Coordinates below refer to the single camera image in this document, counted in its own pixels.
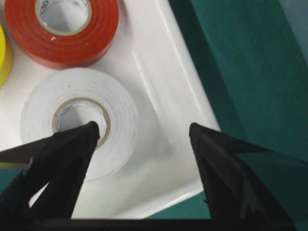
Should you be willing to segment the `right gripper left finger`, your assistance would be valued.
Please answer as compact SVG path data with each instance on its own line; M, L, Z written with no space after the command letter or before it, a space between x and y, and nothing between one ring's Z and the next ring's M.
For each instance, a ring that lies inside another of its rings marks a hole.
M18 230L39 219L70 219L99 138L91 121L2 151L1 163L25 168L0 195L0 226Z

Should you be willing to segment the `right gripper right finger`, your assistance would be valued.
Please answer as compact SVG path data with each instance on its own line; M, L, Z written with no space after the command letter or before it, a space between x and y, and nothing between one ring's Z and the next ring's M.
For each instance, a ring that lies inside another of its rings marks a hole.
M307 161L197 123L189 136L214 221L232 231L307 230Z

